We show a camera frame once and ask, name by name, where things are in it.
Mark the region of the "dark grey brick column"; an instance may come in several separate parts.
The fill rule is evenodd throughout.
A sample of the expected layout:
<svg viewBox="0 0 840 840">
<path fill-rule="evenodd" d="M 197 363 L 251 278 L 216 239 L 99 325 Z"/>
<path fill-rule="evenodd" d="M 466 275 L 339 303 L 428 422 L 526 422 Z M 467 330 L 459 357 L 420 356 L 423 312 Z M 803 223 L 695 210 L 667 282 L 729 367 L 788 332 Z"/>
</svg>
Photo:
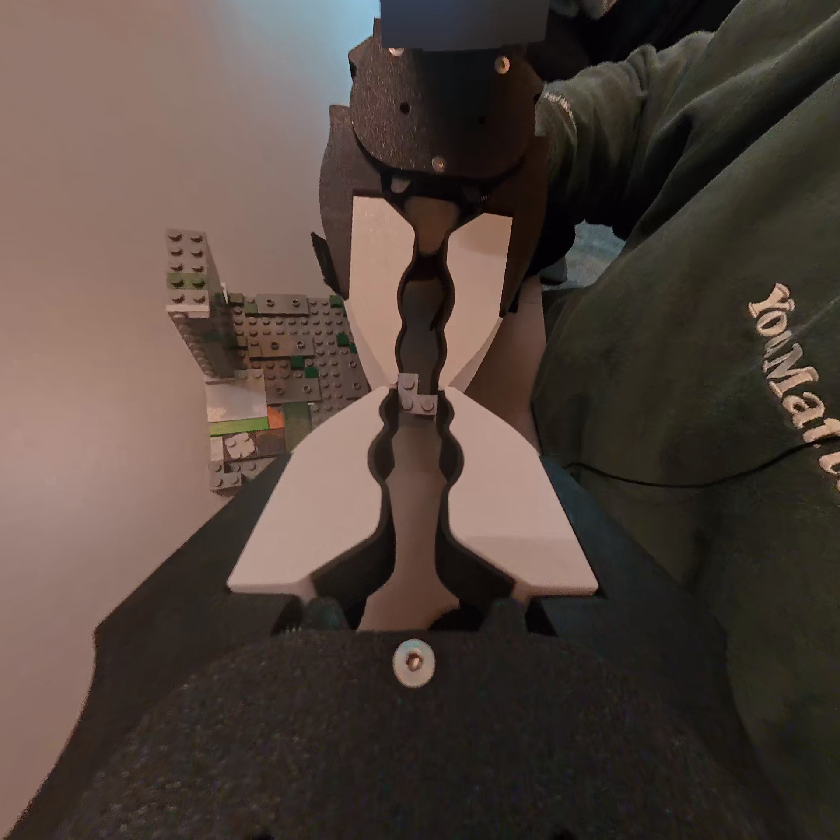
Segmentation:
<svg viewBox="0 0 840 840">
<path fill-rule="evenodd" d="M 445 304 L 445 288 L 441 280 L 407 280 L 402 292 L 403 331 L 398 350 L 402 373 L 417 374 L 418 391 L 434 393 L 435 365 L 438 361 L 438 315 Z"/>
</svg>

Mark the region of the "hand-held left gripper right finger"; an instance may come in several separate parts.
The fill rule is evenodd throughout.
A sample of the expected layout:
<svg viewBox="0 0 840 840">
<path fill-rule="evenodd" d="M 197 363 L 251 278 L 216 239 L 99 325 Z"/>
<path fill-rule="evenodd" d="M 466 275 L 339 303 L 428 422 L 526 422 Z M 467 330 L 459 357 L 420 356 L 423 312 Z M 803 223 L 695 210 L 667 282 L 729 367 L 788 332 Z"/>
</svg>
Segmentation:
<svg viewBox="0 0 840 840">
<path fill-rule="evenodd" d="M 458 599 L 590 597 L 598 581 L 537 449 L 454 387 L 444 389 L 443 538 L 437 574 Z"/>
</svg>

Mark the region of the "person's right forearm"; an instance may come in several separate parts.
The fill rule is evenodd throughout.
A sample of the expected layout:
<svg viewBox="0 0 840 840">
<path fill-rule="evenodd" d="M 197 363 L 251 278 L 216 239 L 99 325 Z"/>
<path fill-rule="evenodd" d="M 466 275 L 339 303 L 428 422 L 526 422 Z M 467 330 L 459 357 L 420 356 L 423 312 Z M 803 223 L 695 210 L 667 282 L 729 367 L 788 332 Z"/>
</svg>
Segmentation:
<svg viewBox="0 0 840 840">
<path fill-rule="evenodd" d="M 635 250 L 743 151 L 724 125 L 722 83 L 695 89 L 716 47 L 701 31 L 544 87 L 535 116 L 549 142 L 549 191 L 530 274 L 565 257 L 582 222 Z"/>
</svg>

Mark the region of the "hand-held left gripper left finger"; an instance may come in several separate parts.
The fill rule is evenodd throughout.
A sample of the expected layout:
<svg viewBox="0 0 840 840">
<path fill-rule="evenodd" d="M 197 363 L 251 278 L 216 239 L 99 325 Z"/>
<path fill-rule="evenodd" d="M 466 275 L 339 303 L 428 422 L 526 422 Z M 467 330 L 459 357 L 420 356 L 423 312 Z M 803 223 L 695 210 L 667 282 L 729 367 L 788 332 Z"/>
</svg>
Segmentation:
<svg viewBox="0 0 840 840">
<path fill-rule="evenodd" d="M 291 454 L 227 579 L 234 593 L 364 601 L 392 576 L 387 479 L 397 391 L 383 386 L 310 433 Z"/>
</svg>

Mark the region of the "grey green brick build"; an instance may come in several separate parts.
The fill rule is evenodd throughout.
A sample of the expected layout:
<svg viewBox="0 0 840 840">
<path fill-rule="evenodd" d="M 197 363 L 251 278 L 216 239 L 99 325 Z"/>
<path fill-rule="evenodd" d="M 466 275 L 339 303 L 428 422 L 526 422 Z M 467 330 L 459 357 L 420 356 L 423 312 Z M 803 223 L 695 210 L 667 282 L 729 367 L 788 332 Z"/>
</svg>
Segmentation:
<svg viewBox="0 0 840 840">
<path fill-rule="evenodd" d="M 229 290 L 204 232 L 164 241 L 165 310 L 205 382 L 208 487 L 233 496 L 370 385 L 339 296 Z"/>
</svg>

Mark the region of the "person's green sweatshirt torso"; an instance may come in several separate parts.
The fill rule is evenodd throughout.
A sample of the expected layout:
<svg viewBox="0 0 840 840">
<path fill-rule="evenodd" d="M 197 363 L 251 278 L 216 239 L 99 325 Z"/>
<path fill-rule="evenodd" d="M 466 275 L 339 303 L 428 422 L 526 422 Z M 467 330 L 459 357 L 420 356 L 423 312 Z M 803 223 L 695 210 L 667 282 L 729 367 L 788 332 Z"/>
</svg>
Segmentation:
<svg viewBox="0 0 840 840">
<path fill-rule="evenodd" d="M 744 149 L 587 288 L 532 392 L 602 593 L 540 622 L 705 736 L 732 828 L 838 838 L 838 2 L 738 2 L 707 81 Z"/>
</svg>

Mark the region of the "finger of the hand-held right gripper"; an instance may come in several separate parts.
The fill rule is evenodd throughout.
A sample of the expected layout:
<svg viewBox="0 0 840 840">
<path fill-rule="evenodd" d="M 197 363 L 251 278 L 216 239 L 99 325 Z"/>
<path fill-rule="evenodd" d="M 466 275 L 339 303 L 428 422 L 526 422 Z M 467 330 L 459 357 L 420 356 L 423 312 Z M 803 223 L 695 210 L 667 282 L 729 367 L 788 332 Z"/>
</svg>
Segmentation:
<svg viewBox="0 0 840 840">
<path fill-rule="evenodd" d="M 397 380 L 396 344 L 403 329 L 398 292 L 414 254 L 414 228 L 394 206 L 381 197 L 353 198 L 345 308 L 372 390 Z"/>
<path fill-rule="evenodd" d="M 446 266 L 454 302 L 444 326 L 446 354 L 438 388 L 464 392 L 501 324 L 512 219 L 483 213 L 448 237 Z"/>
</svg>

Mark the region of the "small light grey brick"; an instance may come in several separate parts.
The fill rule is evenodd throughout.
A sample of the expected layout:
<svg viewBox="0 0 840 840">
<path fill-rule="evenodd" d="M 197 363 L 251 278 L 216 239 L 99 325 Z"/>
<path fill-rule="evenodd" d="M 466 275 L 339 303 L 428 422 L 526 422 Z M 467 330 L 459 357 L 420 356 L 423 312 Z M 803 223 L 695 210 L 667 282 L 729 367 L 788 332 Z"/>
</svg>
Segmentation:
<svg viewBox="0 0 840 840">
<path fill-rule="evenodd" d="M 419 376 L 416 373 L 401 372 L 397 375 L 396 388 L 403 413 L 420 417 L 435 417 L 438 409 L 438 394 L 421 393 Z"/>
</svg>

